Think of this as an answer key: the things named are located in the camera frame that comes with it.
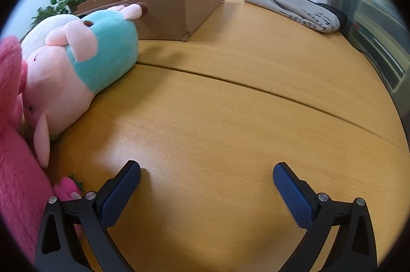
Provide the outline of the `pink pig plush teal shirt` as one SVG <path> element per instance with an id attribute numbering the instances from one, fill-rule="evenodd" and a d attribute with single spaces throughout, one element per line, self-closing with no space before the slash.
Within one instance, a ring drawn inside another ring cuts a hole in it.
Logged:
<path id="1" fill-rule="evenodd" d="M 41 167 L 49 165 L 50 138 L 69 128 L 98 93 L 136 64 L 134 21 L 147 13 L 142 2 L 95 11 L 54 28 L 45 45 L 26 57 L 22 104 Z"/>

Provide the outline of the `big pink bear plush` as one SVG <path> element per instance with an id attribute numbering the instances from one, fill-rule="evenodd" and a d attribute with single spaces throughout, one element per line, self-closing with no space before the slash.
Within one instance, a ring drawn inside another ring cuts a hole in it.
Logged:
<path id="1" fill-rule="evenodd" d="M 47 200 L 53 195 L 26 141 L 19 134 L 22 82 L 26 64 L 19 40 L 1 40 L 1 219 L 25 258 L 35 263 L 35 249 Z"/>

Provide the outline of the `grey patterned cloth bag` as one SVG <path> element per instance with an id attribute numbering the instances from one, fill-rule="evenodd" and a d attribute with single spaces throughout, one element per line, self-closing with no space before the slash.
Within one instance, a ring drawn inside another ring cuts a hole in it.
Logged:
<path id="1" fill-rule="evenodd" d="M 291 19 L 320 33 L 334 33 L 343 29 L 347 15 L 328 4 L 309 0 L 245 0 Z"/>

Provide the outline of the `green potted plant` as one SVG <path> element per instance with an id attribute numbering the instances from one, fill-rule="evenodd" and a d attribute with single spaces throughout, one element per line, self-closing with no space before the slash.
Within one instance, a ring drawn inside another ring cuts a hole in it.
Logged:
<path id="1" fill-rule="evenodd" d="M 87 0 L 51 0 L 46 7 L 39 7 L 35 17 L 32 17 L 30 27 L 37 26 L 44 19 L 61 14 L 71 14 L 77 11 L 80 4 Z"/>

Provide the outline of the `brown cardboard box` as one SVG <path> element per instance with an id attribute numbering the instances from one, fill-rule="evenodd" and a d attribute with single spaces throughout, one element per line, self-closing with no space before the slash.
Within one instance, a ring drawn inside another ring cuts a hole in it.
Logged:
<path id="1" fill-rule="evenodd" d="M 186 41 L 224 0 L 88 0 L 74 13 L 78 17 L 112 6 L 143 2 L 146 16 L 134 21 L 140 40 Z"/>

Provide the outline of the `small pink strawberry plush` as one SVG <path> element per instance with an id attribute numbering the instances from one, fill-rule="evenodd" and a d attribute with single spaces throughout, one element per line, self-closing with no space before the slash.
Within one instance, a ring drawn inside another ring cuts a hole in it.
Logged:
<path id="1" fill-rule="evenodd" d="M 67 176 L 61 178 L 60 183 L 53 186 L 53 192 L 61 201 L 81 199 L 81 191 L 76 182 Z"/>

